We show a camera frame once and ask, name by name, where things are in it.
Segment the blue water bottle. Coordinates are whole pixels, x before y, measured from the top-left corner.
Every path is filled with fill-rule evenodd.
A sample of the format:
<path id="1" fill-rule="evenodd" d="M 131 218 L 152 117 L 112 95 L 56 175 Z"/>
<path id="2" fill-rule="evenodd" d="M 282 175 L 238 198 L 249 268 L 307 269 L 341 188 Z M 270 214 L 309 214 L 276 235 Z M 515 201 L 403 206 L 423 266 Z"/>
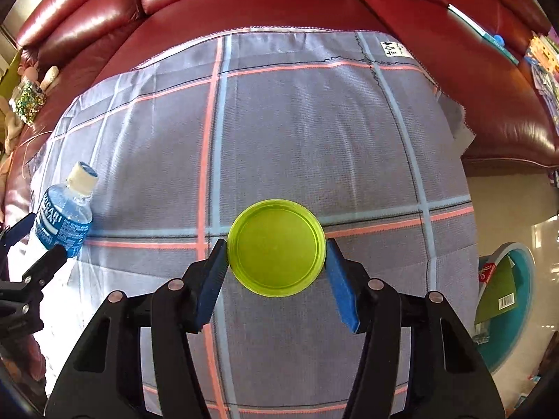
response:
<path id="1" fill-rule="evenodd" d="M 34 223 L 34 235 L 48 251 L 56 245 L 76 258 L 93 223 L 90 200 L 99 176 L 88 164 L 77 162 L 64 183 L 44 192 Z"/>

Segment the green white medicine box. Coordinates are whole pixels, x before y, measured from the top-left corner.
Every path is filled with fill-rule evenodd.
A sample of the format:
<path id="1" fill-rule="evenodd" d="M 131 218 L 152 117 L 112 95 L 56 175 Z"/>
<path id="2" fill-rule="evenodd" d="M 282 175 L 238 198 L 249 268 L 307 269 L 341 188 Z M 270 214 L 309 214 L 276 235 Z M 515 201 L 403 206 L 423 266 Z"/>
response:
<path id="1" fill-rule="evenodd" d="M 475 324 L 488 322 L 516 307 L 515 262 L 505 255 L 498 264 L 486 262 L 479 270 L 479 303 Z"/>

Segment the lime green lid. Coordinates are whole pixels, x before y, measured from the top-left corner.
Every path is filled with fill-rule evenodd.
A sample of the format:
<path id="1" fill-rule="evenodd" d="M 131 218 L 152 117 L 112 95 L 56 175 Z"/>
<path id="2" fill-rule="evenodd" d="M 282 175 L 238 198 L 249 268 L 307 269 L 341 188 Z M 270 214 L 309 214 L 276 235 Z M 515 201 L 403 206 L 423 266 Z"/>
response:
<path id="1" fill-rule="evenodd" d="M 227 260 L 249 291 L 290 297 L 310 287 L 326 259 L 326 237 L 314 214 L 291 200 L 263 200 L 242 211 L 227 236 Z"/>

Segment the teal trash bin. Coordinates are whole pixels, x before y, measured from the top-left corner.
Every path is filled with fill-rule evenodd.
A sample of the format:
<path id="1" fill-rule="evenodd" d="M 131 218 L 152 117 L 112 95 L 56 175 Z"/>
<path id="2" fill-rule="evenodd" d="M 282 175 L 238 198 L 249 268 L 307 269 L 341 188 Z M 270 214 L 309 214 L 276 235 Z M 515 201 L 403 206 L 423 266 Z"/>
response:
<path id="1" fill-rule="evenodd" d="M 479 298 L 473 340 L 495 372 L 511 355 L 531 310 L 535 261 L 519 242 L 502 244 L 479 259 Z"/>

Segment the beige plush toy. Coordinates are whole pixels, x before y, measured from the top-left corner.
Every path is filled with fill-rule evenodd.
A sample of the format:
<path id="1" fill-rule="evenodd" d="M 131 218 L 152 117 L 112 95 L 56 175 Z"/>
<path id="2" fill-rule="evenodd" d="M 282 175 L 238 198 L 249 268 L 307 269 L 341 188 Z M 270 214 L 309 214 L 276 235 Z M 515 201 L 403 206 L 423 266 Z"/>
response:
<path id="1" fill-rule="evenodd" d="M 15 60 L 1 78 L 2 175 L 8 173 L 24 126 L 33 126 L 59 74 L 59 68 L 51 66 L 41 79 L 38 64 L 25 66 Z"/>

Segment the green plush toy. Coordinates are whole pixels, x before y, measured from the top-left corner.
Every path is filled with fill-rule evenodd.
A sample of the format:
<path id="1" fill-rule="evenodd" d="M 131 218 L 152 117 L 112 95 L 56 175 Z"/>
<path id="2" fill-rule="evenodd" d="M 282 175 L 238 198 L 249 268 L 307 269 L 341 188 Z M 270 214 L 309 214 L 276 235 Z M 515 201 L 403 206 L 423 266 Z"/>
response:
<path id="1" fill-rule="evenodd" d="M 22 51 L 21 49 L 19 49 L 12 62 L 10 63 L 8 69 L 1 77 L 0 96 L 3 96 L 3 98 L 7 101 L 10 100 L 14 88 L 18 86 L 21 81 L 21 76 L 18 73 L 18 68 L 21 64 L 21 56 Z"/>

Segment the grey plaid cloth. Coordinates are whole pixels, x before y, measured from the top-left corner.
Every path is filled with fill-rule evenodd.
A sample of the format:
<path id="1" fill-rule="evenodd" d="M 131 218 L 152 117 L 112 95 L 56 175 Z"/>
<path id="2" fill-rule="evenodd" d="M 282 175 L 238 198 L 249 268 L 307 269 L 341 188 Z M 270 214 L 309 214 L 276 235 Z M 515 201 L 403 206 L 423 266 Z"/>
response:
<path id="1" fill-rule="evenodd" d="M 76 97 L 28 164 L 34 199 L 80 161 L 100 177 L 90 239 L 45 290 L 48 381 L 109 292 L 154 291 L 261 200 L 305 206 L 371 276 L 440 291 L 471 325 L 475 219 L 449 127 L 462 110 L 391 45 L 222 34 Z"/>

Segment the thin blue book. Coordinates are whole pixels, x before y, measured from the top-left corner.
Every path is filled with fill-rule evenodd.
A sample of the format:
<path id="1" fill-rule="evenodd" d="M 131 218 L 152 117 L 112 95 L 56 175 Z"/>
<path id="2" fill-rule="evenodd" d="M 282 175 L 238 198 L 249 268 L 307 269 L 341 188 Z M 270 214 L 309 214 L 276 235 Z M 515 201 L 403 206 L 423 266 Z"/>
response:
<path id="1" fill-rule="evenodd" d="M 518 59 L 511 54 L 511 52 L 506 48 L 504 39 L 500 35 L 491 35 L 487 30 L 482 28 L 477 22 L 475 22 L 472 18 L 470 18 L 467 14 L 449 4 L 447 8 L 452 12 L 455 16 L 458 16 L 462 22 L 465 22 L 466 25 L 469 25 L 470 28 L 474 29 L 474 31 L 479 34 L 484 41 L 491 44 L 501 55 L 506 57 L 512 64 L 518 66 L 519 61 Z"/>

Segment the pile of folded clothes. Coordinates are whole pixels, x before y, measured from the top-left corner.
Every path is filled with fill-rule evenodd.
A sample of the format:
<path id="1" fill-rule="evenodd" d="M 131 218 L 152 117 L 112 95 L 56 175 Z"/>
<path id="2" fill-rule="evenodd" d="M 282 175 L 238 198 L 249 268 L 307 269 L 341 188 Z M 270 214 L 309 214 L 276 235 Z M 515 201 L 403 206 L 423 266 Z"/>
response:
<path id="1" fill-rule="evenodd" d="M 535 88 L 543 97 L 558 132 L 558 43 L 549 36 L 533 35 L 525 55 L 531 64 Z"/>

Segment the red leather sofa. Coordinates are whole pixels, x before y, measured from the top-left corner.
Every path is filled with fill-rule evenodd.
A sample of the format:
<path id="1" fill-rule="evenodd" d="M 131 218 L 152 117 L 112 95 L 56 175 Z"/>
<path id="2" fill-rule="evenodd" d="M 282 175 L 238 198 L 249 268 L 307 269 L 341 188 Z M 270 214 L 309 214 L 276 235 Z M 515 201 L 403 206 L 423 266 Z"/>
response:
<path id="1" fill-rule="evenodd" d="M 447 8 L 452 4 L 519 61 L 512 64 Z M 8 171 L 6 223 L 28 213 L 29 160 L 72 100 L 176 44 L 252 25 L 376 29 L 393 35 L 462 104 L 475 140 L 470 176 L 558 165 L 558 134 L 523 60 L 551 23 L 533 0 L 43 0 L 17 34 L 23 59 L 59 67 L 60 83 Z"/>

